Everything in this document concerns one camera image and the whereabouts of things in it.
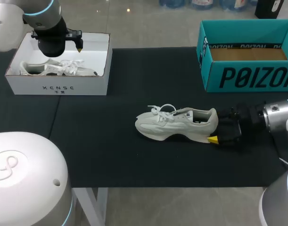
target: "shoe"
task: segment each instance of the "shoe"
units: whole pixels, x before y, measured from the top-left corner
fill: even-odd
[[[97,76],[95,70],[81,67],[83,60],[62,60],[61,62],[48,59],[43,64],[20,63],[21,75],[71,75],[71,76]]]
[[[162,112],[162,108],[170,106],[173,112]],[[182,134],[193,141],[209,143],[208,137],[215,132],[218,116],[214,108],[202,111],[193,108],[176,110],[166,104],[152,107],[151,112],[140,114],[135,122],[136,129],[144,136],[163,141],[173,134]]]

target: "blue light ring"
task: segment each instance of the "blue light ring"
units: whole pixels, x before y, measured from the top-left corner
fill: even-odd
[[[44,10],[42,10],[42,11],[40,11],[38,13],[25,13],[25,15],[27,15],[27,16],[36,16],[36,15],[39,15],[41,13],[44,13],[45,11],[47,11],[51,7],[51,5],[53,3],[54,3],[54,0],[51,0],[50,4]]]

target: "gray tile floor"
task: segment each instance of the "gray tile floor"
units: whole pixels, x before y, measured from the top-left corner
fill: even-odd
[[[165,9],[157,0],[60,0],[71,29],[111,33],[114,48],[196,46],[206,19],[255,18],[215,7]],[[280,12],[288,18],[288,1]],[[255,188],[110,188],[106,226],[260,226]],[[82,214],[81,226],[88,226]]]
[[[106,226],[261,226],[263,189],[110,188]],[[84,213],[80,226],[89,226]]]

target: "cardboard box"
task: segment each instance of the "cardboard box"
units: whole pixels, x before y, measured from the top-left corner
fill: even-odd
[[[110,34],[83,33],[83,50],[79,53],[72,41],[66,42],[64,53],[54,60],[84,60],[84,67],[98,76],[20,75],[20,62],[44,63],[48,57],[38,48],[38,41],[26,34],[17,50],[6,78],[16,95],[106,95],[112,48]]]
[[[202,21],[197,57],[207,92],[288,91],[288,20]]]

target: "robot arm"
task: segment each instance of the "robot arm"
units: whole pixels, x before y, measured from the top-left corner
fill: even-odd
[[[82,31],[67,29],[58,0],[0,0],[0,51],[14,48],[23,38],[23,20],[34,28],[32,38],[47,57],[57,57],[67,40],[80,52]]]

